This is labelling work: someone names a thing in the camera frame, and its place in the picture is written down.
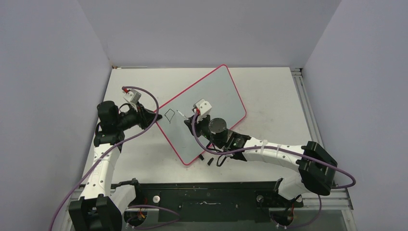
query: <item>tabletop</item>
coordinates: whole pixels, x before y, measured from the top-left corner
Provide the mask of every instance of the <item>tabletop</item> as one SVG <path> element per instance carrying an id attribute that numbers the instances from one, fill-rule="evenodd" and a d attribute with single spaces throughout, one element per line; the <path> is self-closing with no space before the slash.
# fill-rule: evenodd
<path id="1" fill-rule="evenodd" d="M 122 86 L 148 90 L 164 104 L 182 90 L 211 72 L 213 68 L 159 68 L 112 70 L 104 100 L 122 105 Z M 287 67 L 229 68 L 247 110 L 247 116 L 234 131 L 260 140 L 287 145 L 303 145 L 311 140 L 290 69 Z M 140 102 L 155 109 L 154 101 L 142 93 Z M 126 130 L 128 138 L 139 133 L 137 126 Z M 112 183 L 136 178 L 140 183 L 199 183 L 274 181 L 289 177 L 294 171 L 263 162 L 227 159 L 221 167 L 204 153 L 204 161 L 196 159 L 189 166 L 182 164 L 157 125 L 142 136 L 123 144 L 116 163 Z M 84 173 L 93 160 L 93 145 Z"/>

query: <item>black marker drawing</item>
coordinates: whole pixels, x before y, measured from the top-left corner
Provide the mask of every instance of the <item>black marker drawing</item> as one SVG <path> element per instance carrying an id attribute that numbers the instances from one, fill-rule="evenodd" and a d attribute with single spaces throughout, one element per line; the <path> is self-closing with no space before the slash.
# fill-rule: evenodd
<path id="1" fill-rule="evenodd" d="M 169 109 L 166 113 L 165 113 L 165 117 L 167 118 L 168 122 L 171 123 L 171 119 L 173 118 L 175 112 L 171 109 Z"/>

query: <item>pink border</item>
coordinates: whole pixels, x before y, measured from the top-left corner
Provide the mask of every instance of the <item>pink border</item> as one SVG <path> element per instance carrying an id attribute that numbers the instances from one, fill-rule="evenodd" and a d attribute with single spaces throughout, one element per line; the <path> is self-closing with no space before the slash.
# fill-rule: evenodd
<path id="1" fill-rule="evenodd" d="M 227 68 L 228 74 L 229 74 L 229 76 L 231 77 L 232 83 L 234 84 L 234 87 L 235 87 L 235 89 L 236 89 L 236 91 L 237 91 L 237 93 L 238 93 L 238 97 L 240 98 L 241 103 L 242 103 L 242 106 L 243 106 L 243 109 L 244 109 L 244 111 L 245 111 L 245 115 L 242 117 L 242 119 L 240 119 L 236 124 L 234 124 L 234 125 L 231 127 L 231 129 L 234 128 L 237 124 L 239 124 L 239 123 L 246 117 L 246 108 L 245 108 L 245 105 L 243 105 L 241 95 L 240 95 L 240 93 L 238 92 L 238 89 L 237 89 L 237 86 L 235 85 L 234 79 L 233 79 L 232 76 L 231 76 L 231 72 L 229 72 L 230 70 L 228 69 L 227 65 L 225 65 L 225 64 L 220 65 L 219 67 L 217 67 L 216 69 L 212 70 L 210 73 L 208 73 L 207 75 L 205 75 L 205 76 L 202 77 L 201 79 L 197 80 L 195 83 L 191 84 L 188 88 L 186 88 L 185 90 L 183 90 L 182 92 L 180 92 L 179 94 L 177 94 L 175 97 L 171 98 L 171 99 L 170 99 L 169 101 L 167 101 L 165 104 L 161 105 L 161 106 L 159 107 L 159 109 L 162 108 L 162 107 L 164 107 L 166 104 L 168 104 L 169 102 L 171 102 L 173 99 L 177 98 L 179 95 L 181 95 L 182 93 L 184 93 L 185 91 L 187 91 L 188 89 L 190 89 L 192 86 L 196 85 L 198 82 L 200 82 L 200 81 L 203 80 L 205 77 L 209 76 L 211 73 L 215 72 L 216 70 L 218 70 L 218 69 L 219 69 L 220 67 L 222 67 L 222 66 L 225 66 L 225 67 Z M 201 155 L 201 154 L 203 154 L 203 153 L 205 152 L 205 151 L 203 151 L 202 153 L 198 154 L 197 157 L 194 158 L 190 163 L 188 163 L 188 164 L 184 163 L 183 160 L 180 158 L 180 155 L 177 153 L 176 149 L 174 148 L 174 146 L 171 144 L 170 140 L 169 140 L 168 137 L 166 136 L 165 132 L 164 132 L 164 131 L 162 130 L 162 128 L 160 127 L 160 125 L 159 125 L 158 123 L 156 123 L 156 124 L 157 124 L 157 126 L 159 127 L 159 129 L 161 130 L 161 132 L 163 133 L 163 135 L 165 136 L 165 138 L 166 138 L 166 140 L 168 141 L 168 143 L 170 144 L 170 146 L 173 148 L 174 152 L 177 154 L 178 158 L 181 160 L 181 162 L 182 162 L 184 165 L 190 165 L 194 160 L 196 160 L 196 159 L 198 158 L 199 155 Z"/>

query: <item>gray wall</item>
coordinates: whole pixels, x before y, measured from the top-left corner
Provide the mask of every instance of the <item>gray wall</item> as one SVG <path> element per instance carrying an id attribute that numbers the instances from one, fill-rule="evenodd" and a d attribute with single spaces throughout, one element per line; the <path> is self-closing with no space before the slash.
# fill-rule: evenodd
<path id="1" fill-rule="evenodd" d="M 110 70 L 76 0 L 0 1 L 1 230 L 47 229 L 82 173 Z"/>
<path id="2" fill-rule="evenodd" d="M 406 0 L 343 0 L 303 71 L 326 148 L 357 178 L 359 231 L 408 226 L 407 10 Z"/>
<path id="3" fill-rule="evenodd" d="M 340 0 L 79 0 L 117 66 L 303 67 Z"/>

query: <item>marker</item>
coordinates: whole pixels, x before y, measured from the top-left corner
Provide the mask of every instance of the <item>marker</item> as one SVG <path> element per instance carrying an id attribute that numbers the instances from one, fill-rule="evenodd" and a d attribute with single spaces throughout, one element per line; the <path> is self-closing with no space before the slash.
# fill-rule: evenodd
<path id="1" fill-rule="evenodd" d="M 181 113 L 181 111 L 177 110 L 177 112 L 178 112 L 182 117 L 184 117 L 184 119 L 188 119 L 187 116 L 185 116 L 183 113 Z"/>

